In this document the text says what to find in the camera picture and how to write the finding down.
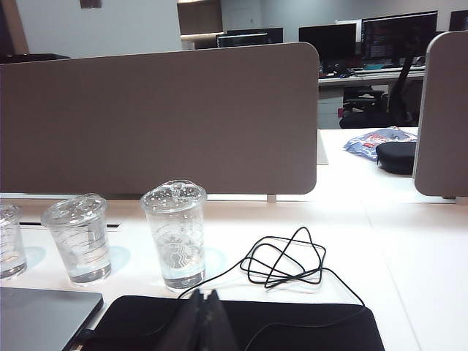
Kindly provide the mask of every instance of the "gray partition panel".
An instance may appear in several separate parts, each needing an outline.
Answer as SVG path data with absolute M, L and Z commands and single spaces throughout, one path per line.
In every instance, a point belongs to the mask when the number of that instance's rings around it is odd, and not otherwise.
M 425 195 L 468 197 L 468 31 L 429 45 L 415 186 Z
M 305 43 L 1 67 L 1 190 L 303 194 L 316 180 Z

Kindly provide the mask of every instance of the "black cable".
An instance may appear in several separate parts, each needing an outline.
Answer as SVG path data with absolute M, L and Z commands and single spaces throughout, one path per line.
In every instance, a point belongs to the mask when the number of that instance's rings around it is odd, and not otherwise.
M 302 231 L 302 230 L 305 230 L 307 232 L 307 235 L 309 237 L 308 241 L 302 241 L 302 240 L 295 239 L 296 235 L 299 234 L 299 232 Z M 266 240 L 286 241 L 286 246 L 283 249 L 280 249 L 279 247 L 274 246 L 273 244 L 263 243 L 263 241 L 266 241 Z M 294 259 L 294 257 L 289 256 L 286 253 L 288 247 L 290 247 L 291 244 L 301 244 L 301 245 L 306 245 L 306 246 L 310 246 L 311 248 L 313 248 L 314 253 L 317 256 L 317 259 L 319 260 L 318 266 L 316 268 L 306 270 L 296 259 Z M 277 257 L 276 262 L 273 264 L 273 266 L 269 266 L 266 263 L 262 262 L 261 260 L 258 260 L 255 257 L 255 253 L 257 252 L 257 250 L 259 248 L 261 248 L 261 247 L 264 247 L 264 246 L 270 247 L 272 249 L 275 249 L 277 252 L 279 252 L 279 256 Z M 323 251 L 322 255 L 320 255 L 318 249 Z M 294 232 L 294 234 L 292 235 L 291 238 L 283 238 L 283 237 L 280 237 L 280 236 L 267 235 L 267 236 L 261 238 L 260 240 L 258 240 L 257 242 L 255 242 L 255 244 L 251 247 L 251 249 L 249 250 L 247 255 L 243 259 L 238 261 L 235 265 L 233 265 L 232 267 L 230 267 L 226 271 L 218 274 L 217 276 L 214 276 L 214 277 L 212 277 L 210 279 L 206 279 L 205 281 L 200 282 L 200 283 L 194 285 L 193 287 L 190 287 L 189 289 L 183 291 L 177 298 L 182 298 L 184 295 L 186 295 L 188 292 L 192 291 L 193 289 L 196 289 L 196 288 L 200 287 L 201 285 L 204 285 L 204 284 L 206 284 L 208 282 L 211 282 L 211 281 L 213 281 L 215 279 L 218 279 L 220 276 L 224 276 L 226 273 L 229 273 L 232 269 L 234 269 L 238 265 L 239 265 L 239 267 L 240 267 L 240 269 L 242 271 L 246 272 L 247 277 L 248 277 L 248 279 L 249 279 L 249 281 L 251 283 L 253 283 L 253 284 L 262 284 L 265 289 L 270 289 L 272 287 L 276 287 L 276 286 L 278 286 L 280 284 L 284 284 L 286 282 L 291 282 L 291 281 L 301 281 L 301 282 L 304 282 L 304 283 L 307 283 L 307 284 L 317 285 L 317 284 L 320 284 L 322 282 L 322 277 L 323 277 L 322 273 L 323 273 L 323 271 L 327 271 L 327 272 L 332 273 L 359 300 L 359 302 L 362 305 L 362 309 L 359 309 L 356 313 L 350 314 L 350 315 L 348 315 L 346 317 L 343 317 L 343 318 L 341 318 L 339 320 L 334 320 L 333 322 L 328 322 L 326 324 L 321 324 L 321 325 L 294 325 L 294 324 L 287 324 L 287 323 L 283 323 L 283 322 L 274 322 L 274 323 L 267 324 L 267 325 L 263 326 L 261 329 L 259 329 L 259 331 L 255 333 L 255 335 L 253 335 L 253 337 L 250 339 L 250 341 L 246 345 L 244 351 L 247 351 L 250 348 L 250 346 L 252 345 L 254 340 L 261 333 L 263 333 L 266 329 L 268 329 L 270 327 L 273 327 L 273 326 L 282 326 L 282 327 L 288 327 L 288 328 L 329 328 L 329 327 L 334 327 L 334 326 L 337 326 L 337 325 L 341 324 L 342 322 L 351 320 L 352 318 L 357 317 L 359 314 L 363 313 L 366 310 L 366 305 L 364 304 L 364 301 L 362 300 L 362 298 L 353 289 L 351 289 L 351 287 L 348 284 L 346 284 L 343 281 L 343 279 L 341 279 L 339 277 L 338 274 L 336 274 L 330 268 L 326 268 L 326 267 L 323 266 L 323 261 L 325 259 L 326 252 L 327 252 L 327 250 L 326 250 L 326 248 L 324 246 L 319 245 L 319 244 L 315 244 L 313 242 L 312 235 L 311 235 L 311 233 L 309 232 L 309 230 L 306 227 L 300 227 L 299 229 L 297 229 Z M 301 272 L 299 274 L 296 274 L 296 275 L 291 275 L 291 274 L 285 273 L 283 271 L 280 271 L 278 268 L 276 268 L 278 263 L 280 262 L 280 260 L 283 257 L 286 257 L 288 260 L 291 260 L 298 267 L 300 267 Z M 261 271 L 253 271 L 252 270 L 252 263 L 253 262 L 259 263 L 260 265 L 268 268 L 270 271 L 268 273 L 261 272 Z M 316 273 L 318 273 L 318 279 L 310 280 L 310 277 L 315 275 Z M 263 277 L 264 279 L 256 280 L 256 279 L 252 278 L 252 275 L 259 276 L 260 278 Z

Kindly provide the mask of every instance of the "cup lid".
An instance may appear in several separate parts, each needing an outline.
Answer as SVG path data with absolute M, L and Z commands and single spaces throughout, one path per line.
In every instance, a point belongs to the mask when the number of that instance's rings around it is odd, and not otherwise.
M 60 201 L 41 216 L 45 227 L 74 227 L 95 220 L 107 208 L 105 199 L 97 194 L 84 194 Z
M 206 191 L 191 181 L 168 181 L 140 199 L 145 212 L 173 213 L 189 210 L 206 200 Z
M 15 221 L 21 213 L 21 209 L 11 203 L 0 204 L 0 225 L 6 225 Z

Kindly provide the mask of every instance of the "white wall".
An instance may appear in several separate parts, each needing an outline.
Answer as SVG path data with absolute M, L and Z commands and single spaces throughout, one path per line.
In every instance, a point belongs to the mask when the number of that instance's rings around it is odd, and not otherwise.
M 263 27 L 260 0 L 221 0 L 221 11 L 224 31 Z
M 260 0 L 264 27 L 284 27 L 284 41 L 298 40 L 298 28 L 335 20 L 438 10 L 437 30 L 447 31 L 450 12 L 468 10 L 467 0 Z
M 16 0 L 31 53 L 73 58 L 181 50 L 176 0 Z

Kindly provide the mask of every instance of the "plastic packet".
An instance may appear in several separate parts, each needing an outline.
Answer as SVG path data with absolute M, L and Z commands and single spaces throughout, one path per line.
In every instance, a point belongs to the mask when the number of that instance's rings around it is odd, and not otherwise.
M 388 127 L 354 137 L 344 144 L 343 149 L 354 155 L 377 161 L 375 148 L 388 141 L 417 141 L 418 137 L 398 127 Z

